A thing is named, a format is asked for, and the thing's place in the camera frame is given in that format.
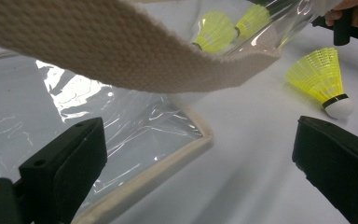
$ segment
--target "yellow shuttlecock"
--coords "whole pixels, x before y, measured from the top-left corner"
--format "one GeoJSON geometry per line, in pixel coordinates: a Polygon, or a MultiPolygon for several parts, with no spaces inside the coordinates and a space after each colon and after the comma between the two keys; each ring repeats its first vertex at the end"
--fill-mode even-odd
{"type": "Polygon", "coordinates": [[[199,22],[200,32],[193,44],[207,52],[218,52],[238,36],[231,19],[223,12],[210,11],[199,22]]]}
{"type": "Polygon", "coordinates": [[[239,30],[241,38],[249,39],[269,24],[269,22],[269,11],[260,5],[253,5],[238,21],[236,27],[239,30]]]}
{"type": "Polygon", "coordinates": [[[353,111],[353,103],[342,87],[337,50],[315,50],[287,72],[287,81],[323,104],[326,113],[344,119],[353,111]]]}

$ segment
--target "black clamp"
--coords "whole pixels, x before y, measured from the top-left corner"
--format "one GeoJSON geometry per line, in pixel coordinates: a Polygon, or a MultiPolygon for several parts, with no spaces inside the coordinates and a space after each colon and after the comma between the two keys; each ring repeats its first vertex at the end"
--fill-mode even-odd
{"type": "Polygon", "coordinates": [[[352,21],[352,8],[343,11],[341,19],[335,21],[333,27],[325,24],[324,17],[318,17],[312,22],[313,26],[321,26],[326,29],[334,31],[334,45],[343,46],[351,41],[351,37],[358,39],[358,28],[351,26],[352,21]]]}
{"type": "Polygon", "coordinates": [[[0,224],[70,223],[107,162],[101,118],[72,126],[0,178],[0,224]]]}
{"type": "Polygon", "coordinates": [[[358,137],[309,117],[298,121],[293,161],[350,222],[358,224],[358,137]]]}

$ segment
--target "clear plastic sheet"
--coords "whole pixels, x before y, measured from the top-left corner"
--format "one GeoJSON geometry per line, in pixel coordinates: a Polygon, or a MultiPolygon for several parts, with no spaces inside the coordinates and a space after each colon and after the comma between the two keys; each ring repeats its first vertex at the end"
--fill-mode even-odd
{"type": "Polygon", "coordinates": [[[324,0],[133,2],[196,48],[226,56],[257,45],[263,50],[281,49],[325,5],[324,0]]]}
{"type": "Polygon", "coordinates": [[[102,117],[108,163],[79,212],[177,149],[202,138],[165,94],[118,89],[22,56],[0,59],[0,177],[70,126],[102,117]]]}

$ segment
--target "woven fabric strap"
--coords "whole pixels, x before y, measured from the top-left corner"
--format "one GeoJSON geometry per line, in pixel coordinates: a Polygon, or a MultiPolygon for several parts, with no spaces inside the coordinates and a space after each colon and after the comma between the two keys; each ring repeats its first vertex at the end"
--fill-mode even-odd
{"type": "Polygon", "coordinates": [[[105,84],[164,93],[236,87],[280,57],[259,48],[209,55],[120,0],[0,0],[0,47],[105,84]]]}

